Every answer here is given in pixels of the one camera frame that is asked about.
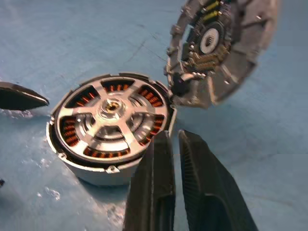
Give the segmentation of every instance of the copper coil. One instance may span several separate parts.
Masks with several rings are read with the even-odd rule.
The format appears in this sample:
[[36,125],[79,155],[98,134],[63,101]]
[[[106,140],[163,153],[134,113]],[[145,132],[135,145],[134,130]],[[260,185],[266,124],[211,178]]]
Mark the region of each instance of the copper coil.
[[152,92],[150,92],[149,94],[147,94],[147,95],[145,96],[145,98],[146,98],[147,100],[149,100],[149,99],[151,99],[153,96],[154,96],[154,94],[153,94]]
[[102,153],[102,152],[97,152],[97,154],[95,155],[95,157],[96,157],[96,158],[101,158],[101,157],[102,157],[102,155],[103,155],[103,153]]
[[73,146],[75,146],[75,145],[77,145],[78,144],[78,141],[74,141],[74,142],[72,142],[72,143],[69,143],[68,145],[70,146],[70,147],[73,147]]
[[89,96],[94,99],[94,95],[91,92],[89,93]]
[[147,93],[148,93],[148,90],[144,90],[144,91],[141,93],[141,95],[142,95],[142,96],[145,96]]
[[82,102],[77,102],[77,104],[78,104],[79,106],[84,106],[84,104],[83,104]]
[[75,126],[74,125],[67,125],[64,127],[64,130],[71,130],[71,129],[75,129]]
[[74,123],[76,123],[76,121],[75,121],[75,120],[72,120],[72,119],[67,119],[67,120],[65,121],[65,123],[67,123],[67,124],[74,124]]
[[77,138],[77,136],[73,136],[73,137],[67,138],[65,141],[67,143],[72,143],[72,142],[78,141],[78,138]]
[[75,130],[67,131],[66,133],[64,133],[65,136],[72,136],[72,135],[75,135],[75,134],[76,134]]
[[92,152],[92,157],[97,157],[100,153],[98,151],[93,151]]
[[157,97],[153,97],[153,98],[151,98],[149,101],[150,101],[150,103],[154,103],[154,102],[156,102],[157,100],[158,100]]
[[159,106],[162,106],[162,105],[163,105],[162,102],[157,102],[157,103],[153,104],[153,107],[159,107]]
[[84,96],[84,97],[82,97],[82,99],[85,101],[85,102],[89,102],[89,100]]
[[89,152],[90,152],[90,149],[89,149],[89,148],[86,148],[86,150],[84,151],[84,154],[85,154],[85,155],[89,155]]
[[107,153],[102,153],[101,158],[107,158],[109,156],[109,154]]
[[163,120],[155,120],[156,124],[162,124],[164,121]]

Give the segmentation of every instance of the electronic component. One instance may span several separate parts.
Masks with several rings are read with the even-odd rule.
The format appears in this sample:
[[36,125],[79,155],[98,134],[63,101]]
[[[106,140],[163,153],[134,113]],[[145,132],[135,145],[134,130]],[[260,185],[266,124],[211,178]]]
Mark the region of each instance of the electronic component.
[[[188,0],[167,50],[173,103],[208,108],[235,92],[268,47],[279,5],[279,0]],[[178,76],[185,75],[190,77],[178,90]]]

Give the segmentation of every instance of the silver motor casing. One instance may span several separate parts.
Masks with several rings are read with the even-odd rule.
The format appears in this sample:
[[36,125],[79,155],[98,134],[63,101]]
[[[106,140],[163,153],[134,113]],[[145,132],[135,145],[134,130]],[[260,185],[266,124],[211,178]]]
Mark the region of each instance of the silver motor casing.
[[[161,93],[165,96],[166,100],[169,100],[167,94],[168,90],[166,87],[157,81],[150,80],[147,76],[136,74],[136,73],[120,73],[119,75],[112,76],[110,74],[95,77],[93,79],[90,79],[86,81],[85,83],[82,83],[80,86],[83,86],[84,84],[87,84],[91,81],[97,80],[97,79],[104,79],[108,77],[118,77],[118,76],[125,76],[125,77],[131,77],[131,78],[138,78],[144,81],[147,81],[153,85],[155,85],[157,88],[160,89]],[[59,142],[59,139],[56,137],[55,134],[55,117],[59,110],[59,108],[62,106],[63,102],[72,94],[74,91],[70,91],[67,93],[63,99],[56,105],[56,107],[53,109],[51,113],[51,120],[47,123],[46,127],[46,135],[47,140],[52,148],[52,150],[57,154],[57,156],[67,165],[67,167],[80,179],[93,184],[93,185],[123,185],[128,184],[130,182],[130,179],[132,175],[134,174],[136,167],[138,166],[140,160],[142,159],[143,153],[141,153],[138,158],[126,161],[123,164],[110,164],[106,165],[104,167],[96,167],[87,165],[85,162],[82,162],[80,160],[75,161],[72,158],[69,158],[69,152],[67,149]],[[168,118],[168,124],[164,128],[164,130],[167,130],[169,134],[171,135],[173,126],[175,123],[175,119],[177,116],[177,110],[175,107],[170,103],[169,105],[169,118]]]

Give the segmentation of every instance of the brushless motor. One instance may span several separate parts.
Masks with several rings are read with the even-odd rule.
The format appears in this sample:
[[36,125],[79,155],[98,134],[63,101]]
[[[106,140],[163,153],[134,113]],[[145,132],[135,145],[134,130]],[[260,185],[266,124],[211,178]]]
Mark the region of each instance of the brushless motor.
[[79,178],[95,185],[125,184],[153,136],[171,133],[175,116],[159,82],[132,73],[104,75],[61,100],[47,137]]

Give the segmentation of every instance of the blue table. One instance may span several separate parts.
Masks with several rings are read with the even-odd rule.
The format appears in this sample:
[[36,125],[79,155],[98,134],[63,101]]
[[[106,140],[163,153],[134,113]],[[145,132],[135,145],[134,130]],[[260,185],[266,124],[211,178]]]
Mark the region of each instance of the blue table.
[[[79,181],[46,141],[49,113],[77,83],[104,73],[163,76],[179,0],[2,0],[0,80],[50,107],[0,111],[1,231],[120,231],[127,187]],[[243,88],[207,111],[179,109],[177,130],[206,140],[234,175],[260,230],[308,229],[308,78],[305,0],[284,0],[278,32]],[[175,230],[186,231],[180,170]]]

